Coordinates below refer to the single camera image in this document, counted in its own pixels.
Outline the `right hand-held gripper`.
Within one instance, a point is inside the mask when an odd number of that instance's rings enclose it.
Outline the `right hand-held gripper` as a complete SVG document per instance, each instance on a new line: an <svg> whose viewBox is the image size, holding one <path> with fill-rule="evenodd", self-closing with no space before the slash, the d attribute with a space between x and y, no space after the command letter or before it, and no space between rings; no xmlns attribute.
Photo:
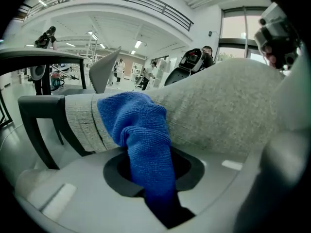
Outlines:
<svg viewBox="0 0 311 233"><path fill-rule="evenodd" d="M276 69L291 69L298 57L301 40L286 14L274 2L262 13L259 24L260 29L254 35L259 51L264 56L264 47L270 46L277 59Z"/></svg>

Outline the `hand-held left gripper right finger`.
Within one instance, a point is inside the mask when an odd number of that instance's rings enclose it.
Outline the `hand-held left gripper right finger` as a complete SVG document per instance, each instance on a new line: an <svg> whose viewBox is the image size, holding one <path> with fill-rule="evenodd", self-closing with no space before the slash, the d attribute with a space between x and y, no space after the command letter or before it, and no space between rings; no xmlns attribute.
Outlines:
<svg viewBox="0 0 311 233"><path fill-rule="evenodd" d="M171 147L171 158L178 192L193 189L205 173L204 164L196 157Z"/></svg>

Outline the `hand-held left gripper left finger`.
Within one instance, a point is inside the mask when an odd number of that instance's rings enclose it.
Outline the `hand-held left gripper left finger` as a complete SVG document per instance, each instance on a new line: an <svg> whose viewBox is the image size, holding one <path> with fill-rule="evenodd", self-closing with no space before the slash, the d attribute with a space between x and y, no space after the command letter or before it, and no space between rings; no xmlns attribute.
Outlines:
<svg viewBox="0 0 311 233"><path fill-rule="evenodd" d="M106 183L121 196L144 197L144 188L132 181L130 159L126 152L108 160L104 165L103 175Z"/></svg>

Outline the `person's right hand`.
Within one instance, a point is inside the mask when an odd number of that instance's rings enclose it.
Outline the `person's right hand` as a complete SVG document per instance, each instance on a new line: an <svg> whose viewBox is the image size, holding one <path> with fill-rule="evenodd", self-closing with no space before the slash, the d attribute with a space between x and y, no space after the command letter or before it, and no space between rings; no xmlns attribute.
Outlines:
<svg viewBox="0 0 311 233"><path fill-rule="evenodd" d="M277 59L276 57L272 54L272 48L268 45L266 45L264 47L264 50L263 50L263 53L264 53L264 56L265 58L268 60L269 62L269 66L273 67L273 68L276 68L276 62L277 62Z"/></svg>

